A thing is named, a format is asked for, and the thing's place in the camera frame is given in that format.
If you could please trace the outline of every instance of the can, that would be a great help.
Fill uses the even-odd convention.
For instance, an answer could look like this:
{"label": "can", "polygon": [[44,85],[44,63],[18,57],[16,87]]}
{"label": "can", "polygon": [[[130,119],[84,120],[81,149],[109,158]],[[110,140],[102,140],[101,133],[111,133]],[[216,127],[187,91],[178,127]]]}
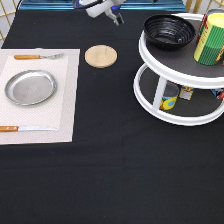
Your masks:
{"label": "can", "polygon": [[200,64],[215,65],[224,52],[224,13],[208,16],[202,36],[194,53]]}
{"label": "can", "polygon": [[213,92],[213,94],[215,95],[215,97],[217,99],[223,99],[224,98],[224,88],[212,89],[211,91]]}
{"label": "can", "polygon": [[224,13],[224,9],[209,9],[203,16],[203,19],[201,21],[201,24],[200,24],[200,27],[199,27],[199,32],[198,32],[198,37],[197,37],[197,44],[201,38],[201,35],[203,33],[203,30],[205,28],[205,24],[207,22],[207,19],[208,19],[208,16],[210,16],[211,14],[214,14],[214,13]]}
{"label": "can", "polygon": [[170,110],[174,107],[177,96],[179,95],[179,88],[177,85],[167,82],[166,88],[163,94],[163,98],[160,104],[161,110]]}
{"label": "can", "polygon": [[194,92],[193,87],[188,87],[188,86],[182,86],[180,90],[180,98],[183,98],[185,100],[190,100],[192,97],[192,94]]}

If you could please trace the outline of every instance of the silver plate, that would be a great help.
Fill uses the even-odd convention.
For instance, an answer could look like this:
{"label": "silver plate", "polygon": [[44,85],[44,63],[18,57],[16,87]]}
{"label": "silver plate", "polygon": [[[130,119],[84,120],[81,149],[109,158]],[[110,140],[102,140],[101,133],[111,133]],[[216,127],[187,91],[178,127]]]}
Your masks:
{"label": "silver plate", "polygon": [[5,87],[6,96],[19,105],[33,105],[49,98],[56,89],[55,78],[43,70],[28,70],[12,77]]}

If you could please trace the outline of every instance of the white placemat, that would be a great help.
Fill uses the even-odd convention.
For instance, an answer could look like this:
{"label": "white placemat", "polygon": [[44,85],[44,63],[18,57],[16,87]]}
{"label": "white placemat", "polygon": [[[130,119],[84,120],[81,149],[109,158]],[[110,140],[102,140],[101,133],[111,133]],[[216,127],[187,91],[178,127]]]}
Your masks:
{"label": "white placemat", "polygon": [[[9,56],[0,75],[0,126],[48,126],[59,129],[68,56],[56,60],[16,60]],[[42,103],[19,106],[5,95],[7,82],[16,74],[27,70],[44,70],[50,72],[57,82],[54,94]]]}
{"label": "white placemat", "polygon": [[[72,141],[79,52],[69,49],[0,50],[0,125],[44,125],[58,128],[58,131],[0,133],[0,144]],[[21,63],[13,58],[15,54],[58,53],[65,53],[65,56],[56,61],[42,59]],[[58,83],[57,91],[49,100],[37,105],[14,105],[4,95],[5,84],[16,73],[29,69],[43,69],[52,73]]]}

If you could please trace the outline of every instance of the yellow container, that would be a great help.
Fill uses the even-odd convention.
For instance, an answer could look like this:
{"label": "yellow container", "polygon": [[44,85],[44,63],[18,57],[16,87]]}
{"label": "yellow container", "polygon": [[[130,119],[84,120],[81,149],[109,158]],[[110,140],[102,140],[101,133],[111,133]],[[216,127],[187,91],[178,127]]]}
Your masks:
{"label": "yellow container", "polygon": [[194,59],[200,64],[215,65],[224,52],[224,14],[214,13],[208,16],[205,28],[194,53]]}
{"label": "yellow container", "polygon": [[170,82],[167,82],[166,89],[163,94],[162,101],[160,103],[161,110],[170,110],[174,107],[177,96],[179,95],[179,88]]}

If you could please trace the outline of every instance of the round wooden board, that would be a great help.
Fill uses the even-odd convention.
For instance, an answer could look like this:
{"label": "round wooden board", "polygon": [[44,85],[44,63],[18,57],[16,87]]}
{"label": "round wooden board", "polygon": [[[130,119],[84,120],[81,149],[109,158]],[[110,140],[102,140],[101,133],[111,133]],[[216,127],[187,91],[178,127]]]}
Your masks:
{"label": "round wooden board", "polygon": [[93,67],[106,68],[115,63],[117,52],[105,45],[93,46],[86,51],[85,59]]}

